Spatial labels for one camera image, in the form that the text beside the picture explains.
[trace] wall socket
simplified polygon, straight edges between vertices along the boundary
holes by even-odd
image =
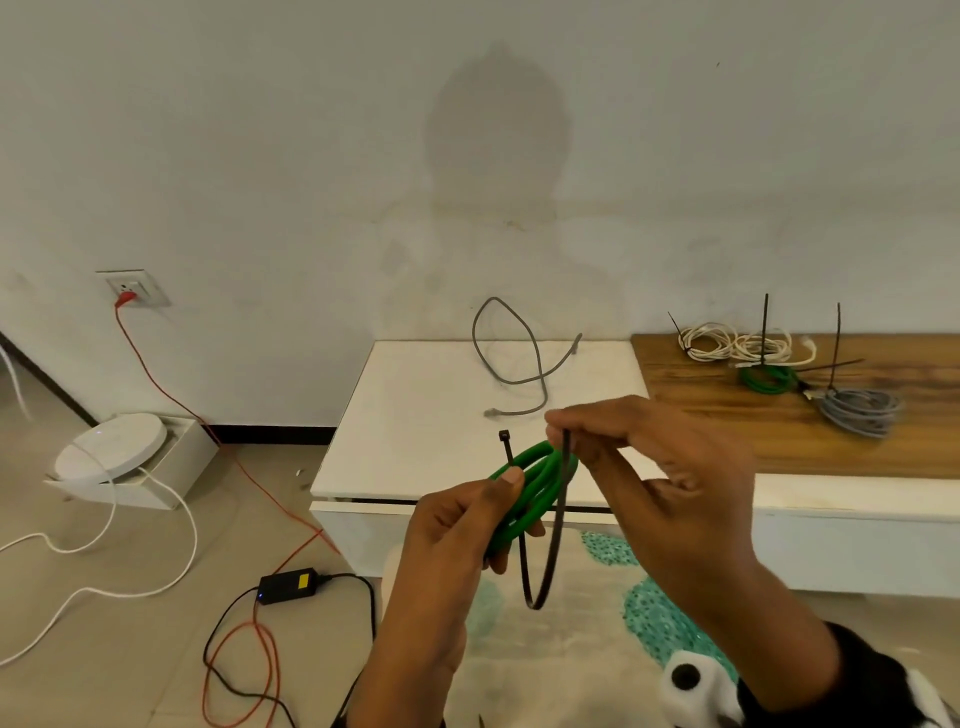
[[[162,308],[170,305],[153,277],[142,268],[133,271],[97,271],[97,276],[105,280],[116,300],[121,293],[132,291],[136,298],[127,305],[140,308]]]

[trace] white wall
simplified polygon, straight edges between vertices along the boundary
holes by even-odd
[[[0,0],[0,330],[98,416],[335,425],[375,338],[960,331],[951,0]],[[487,333],[518,334],[502,319]]]

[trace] black power adapter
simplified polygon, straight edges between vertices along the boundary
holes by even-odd
[[[321,576],[313,569],[282,571],[261,576],[260,585],[256,589],[256,600],[261,604],[276,604],[313,596],[320,586],[329,580],[329,576]]]

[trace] wood grain surface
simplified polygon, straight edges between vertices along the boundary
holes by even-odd
[[[833,336],[811,338],[817,360],[810,366],[829,364]],[[861,356],[866,361],[838,369],[838,388],[871,387],[903,398],[900,419],[886,440],[831,424],[799,394],[753,392],[737,381],[728,362],[688,358],[674,334],[638,334],[631,341],[650,397],[740,432],[753,443],[761,473],[960,478],[960,335],[841,339],[841,361]],[[708,341],[698,344],[707,347]],[[829,370],[802,377],[825,385]]]

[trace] red power cable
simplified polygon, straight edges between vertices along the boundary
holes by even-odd
[[[173,402],[175,405],[185,410],[186,412],[189,412],[190,415],[196,418],[196,420],[201,425],[204,426],[204,429],[206,430],[210,438],[213,440],[213,442],[215,442],[219,448],[222,448],[227,452],[229,452],[230,456],[233,458],[233,461],[237,464],[237,467],[240,469],[243,475],[245,475],[247,479],[253,485],[255,485],[264,496],[268,497],[271,501],[273,501],[274,505],[277,508],[283,511],[283,513],[285,513],[289,518],[299,523],[302,523],[311,531],[313,531],[313,535],[309,539],[304,541],[302,544],[297,546],[297,548],[294,549],[293,553],[287,556],[287,558],[285,558],[283,562],[276,569],[274,569],[274,573],[277,573],[278,571],[283,569],[283,567],[285,567],[290,562],[291,559],[293,559],[298,553],[303,551],[318,536],[322,538],[326,542],[326,544],[333,549],[335,553],[340,554],[340,551],[337,549],[337,547],[326,537],[326,534],[324,533],[324,530],[322,528],[318,528],[313,523],[305,521],[300,516],[297,516],[296,514],[291,513],[289,510],[284,508],[283,505],[281,505],[280,502],[275,497],[273,497],[273,495],[271,495],[271,493],[266,488],[260,485],[260,483],[258,483],[256,479],[252,475],[250,475],[250,473],[247,472],[247,469],[244,468],[243,463],[240,462],[240,458],[237,457],[236,453],[232,449],[228,449],[227,446],[225,446],[224,443],[220,440],[220,438],[217,437],[210,423],[208,423],[203,417],[198,415],[196,412],[194,412],[192,409],[186,406],[183,402],[181,402],[176,397],[174,397],[169,392],[167,392],[165,389],[163,389],[163,387],[161,387],[159,383],[157,383],[156,379],[154,379],[154,376],[150,373],[150,369],[147,368],[147,363],[143,360],[143,356],[140,354],[140,350],[136,347],[136,344],[133,342],[133,340],[130,337],[130,334],[127,332],[127,328],[123,325],[123,321],[120,319],[120,309],[123,306],[125,306],[127,303],[133,301],[135,298],[136,298],[136,294],[131,291],[126,291],[120,294],[120,296],[116,300],[116,303],[114,303],[113,305],[113,314],[114,314],[114,317],[116,318],[117,326],[120,327],[120,330],[123,332],[124,338],[127,339],[127,343],[130,344],[130,348],[133,350],[133,353],[135,354],[137,361],[140,362],[140,366],[143,368],[143,373],[147,375],[147,379],[150,380],[150,382],[156,387],[156,389],[159,391],[160,394],[162,394],[164,397],[166,397],[168,400]],[[222,640],[220,640],[216,648],[213,650],[213,654],[210,656],[210,664],[213,665],[213,663],[217,659],[217,655],[220,653],[220,650],[223,648],[224,644],[226,644],[227,641],[231,637],[233,637],[233,635],[237,634],[244,628],[252,627],[256,631],[256,636],[260,640],[260,645],[263,647],[263,654],[267,658],[267,684],[266,686],[264,686],[264,689],[262,692],[265,695],[271,694],[271,686],[274,684],[274,671],[276,668],[276,685],[274,686],[274,691],[272,695],[274,698],[279,700],[279,697],[280,697],[279,651],[276,648],[276,639],[274,638],[273,632],[271,632],[266,625],[257,621],[256,607],[257,607],[257,602],[256,600],[254,600],[251,618],[248,619],[247,621],[237,624],[229,632],[226,633],[226,635]],[[249,720],[251,716],[256,712],[257,708],[259,708],[260,705],[263,703],[263,701],[266,699],[265,697],[259,697],[257,701],[253,704],[253,707],[250,708],[250,710],[247,711],[247,713],[244,716],[238,718],[232,723],[218,723],[215,720],[213,720],[213,718],[211,718],[206,711],[206,703],[207,703],[207,698],[209,696],[209,688],[210,688],[210,667],[207,667],[206,673],[204,675],[204,689],[201,694],[200,709],[201,709],[201,714],[204,717],[204,721],[206,721],[207,725],[212,726],[212,728],[236,728],[237,726]],[[272,702],[273,702],[273,706],[271,707],[270,715],[267,717],[267,723],[266,723],[267,728],[270,728],[270,726],[273,724],[274,715],[276,714],[277,703],[275,701],[272,701]]]

